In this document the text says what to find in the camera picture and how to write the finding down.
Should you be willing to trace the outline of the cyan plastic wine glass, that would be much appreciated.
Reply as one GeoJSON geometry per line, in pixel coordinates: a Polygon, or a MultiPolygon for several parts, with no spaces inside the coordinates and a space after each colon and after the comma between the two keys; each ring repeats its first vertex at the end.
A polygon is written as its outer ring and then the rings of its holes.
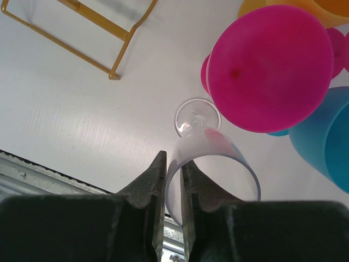
{"type": "Polygon", "coordinates": [[[348,87],[330,88],[303,122],[271,136],[288,135],[297,153],[348,193],[348,87]]]}

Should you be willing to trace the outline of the clear wine glass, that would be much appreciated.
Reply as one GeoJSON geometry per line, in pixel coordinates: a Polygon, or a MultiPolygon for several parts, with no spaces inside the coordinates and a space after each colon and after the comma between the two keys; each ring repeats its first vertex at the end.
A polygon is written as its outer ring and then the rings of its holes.
{"type": "Polygon", "coordinates": [[[179,135],[170,156],[166,176],[165,204],[169,215],[182,225],[180,178],[182,168],[189,163],[218,186],[244,201],[261,200],[261,187],[256,173],[233,141],[219,128],[221,116],[208,100],[194,98],[176,111],[174,127],[179,135]]]}

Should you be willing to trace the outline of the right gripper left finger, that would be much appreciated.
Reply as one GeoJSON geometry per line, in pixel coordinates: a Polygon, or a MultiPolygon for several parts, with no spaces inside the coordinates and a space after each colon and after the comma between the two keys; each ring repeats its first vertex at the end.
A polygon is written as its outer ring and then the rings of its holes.
{"type": "Polygon", "coordinates": [[[160,261],[167,154],[115,194],[1,201],[1,261],[160,261]]]}

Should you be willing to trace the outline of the orange plastic wine glass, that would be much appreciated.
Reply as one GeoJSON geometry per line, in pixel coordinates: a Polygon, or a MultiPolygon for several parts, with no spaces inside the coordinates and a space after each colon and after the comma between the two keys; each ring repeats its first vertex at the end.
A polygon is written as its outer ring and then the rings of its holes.
{"type": "Polygon", "coordinates": [[[316,17],[325,28],[348,24],[348,0],[245,0],[239,8],[238,17],[270,5],[299,7],[316,17]]]}

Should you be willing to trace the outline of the magenta wine glass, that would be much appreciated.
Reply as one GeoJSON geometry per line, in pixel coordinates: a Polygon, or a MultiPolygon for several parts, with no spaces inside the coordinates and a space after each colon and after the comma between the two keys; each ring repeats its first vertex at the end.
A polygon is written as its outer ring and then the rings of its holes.
{"type": "Polygon", "coordinates": [[[334,54],[327,30],[290,5],[256,9],[230,24],[201,68],[220,113],[256,133],[289,129],[324,100],[334,54]]]}
{"type": "Polygon", "coordinates": [[[337,77],[343,69],[348,72],[348,33],[344,35],[338,29],[327,29],[333,54],[334,54],[334,69],[332,78],[337,77]]]}

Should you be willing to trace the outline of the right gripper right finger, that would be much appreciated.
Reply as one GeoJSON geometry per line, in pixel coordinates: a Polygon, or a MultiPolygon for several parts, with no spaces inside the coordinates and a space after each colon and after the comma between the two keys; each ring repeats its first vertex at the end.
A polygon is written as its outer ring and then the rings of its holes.
{"type": "Polygon", "coordinates": [[[348,261],[348,209],[333,201],[242,201],[182,167],[187,261],[348,261]]]}

